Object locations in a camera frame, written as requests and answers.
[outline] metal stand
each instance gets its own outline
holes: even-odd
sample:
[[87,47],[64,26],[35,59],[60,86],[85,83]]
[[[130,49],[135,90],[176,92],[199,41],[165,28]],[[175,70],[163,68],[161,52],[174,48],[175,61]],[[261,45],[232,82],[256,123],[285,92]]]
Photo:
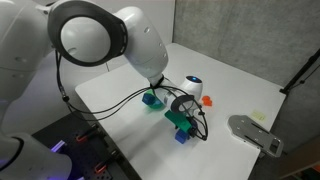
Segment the metal stand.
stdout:
[[283,94],[288,95],[290,92],[290,89],[292,86],[296,84],[296,82],[301,78],[301,76],[304,75],[308,71],[308,69],[317,61],[317,59],[320,57],[320,49],[309,58],[308,62],[300,69],[300,71],[291,79],[291,81],[286,85],[285,88],[280,89],[280,92]]

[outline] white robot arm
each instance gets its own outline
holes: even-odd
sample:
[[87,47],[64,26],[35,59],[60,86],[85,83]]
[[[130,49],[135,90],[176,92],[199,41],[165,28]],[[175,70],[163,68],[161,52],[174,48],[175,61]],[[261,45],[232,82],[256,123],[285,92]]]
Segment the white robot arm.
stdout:
[[[83,0],[60,0],[49,7],[29,0],[0,0],[0,42],[0,127],[7,107],[21,96],[53,47],[81,66],[96,66],[123,54],[151,85],[175,86],[163,78],[168,55],[160,36],[135,7],[112,15]],[[187,79],[182,88],[198,100],[202,83]],[[155,93],[173,112],[184,111],[181,104],[190,112],[195,108],[183,93],[173,95],[160,88]],[[67,179],[68,157],[50,152],[27,134],[14,137],[0,129],[0,179]]]

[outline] table surface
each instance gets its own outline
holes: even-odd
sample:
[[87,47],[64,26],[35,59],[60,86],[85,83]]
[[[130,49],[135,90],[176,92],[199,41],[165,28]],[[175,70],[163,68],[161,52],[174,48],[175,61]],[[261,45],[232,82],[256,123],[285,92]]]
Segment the table surface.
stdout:
[[[164,117],[167,109],[149,109],[142,95],[100,124],[142,179],[247,179],[260,150],[233,137],[227,120],[259,111],[266,117],[257,122],[270,130],[285,99],[281,87],[178,44],[169,44],[167,51],[164,75],[176,85],[187,75],[199,77],[203,95],[213,100],[213,107],[204,108],[208,140],[180,144],[174,139],[174,125]],[[148,81],[126,64],[79,85],[76,92],[90,111],[99,111],[147,86]]]

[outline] tabletop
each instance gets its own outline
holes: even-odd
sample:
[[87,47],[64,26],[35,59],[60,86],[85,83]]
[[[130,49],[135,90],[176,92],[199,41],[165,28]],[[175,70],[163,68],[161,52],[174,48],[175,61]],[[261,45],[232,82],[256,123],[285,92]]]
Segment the tabletop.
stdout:
[[[248,179],[260,150],[233,137],[227,120],[258,112],[264,118],[257,123],[270,130],[285,99],[282,87],[178,44],[166,48],[165,77],[179,86],[186,76],[197,76],[203,81],[203,95],[213,100],[212,107],[204,108],[208,140],[180,144],[174,125],[164,117],[168,109],[149,109],[142,95],[100,124],[142,179]],[[90,111],[99,111],[148,86],[147,79],[126,64],[80,84],[76,92]]]

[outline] gray wall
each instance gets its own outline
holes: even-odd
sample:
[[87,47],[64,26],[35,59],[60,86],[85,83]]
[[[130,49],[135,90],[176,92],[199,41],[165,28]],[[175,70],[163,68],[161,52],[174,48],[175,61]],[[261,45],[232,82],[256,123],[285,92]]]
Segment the gray wall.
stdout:
[[[177,0],[174,42],[285,86],[320,48],[320,1]],[[319,77],[292,90],[273,126],[287,151],[320,135]]]

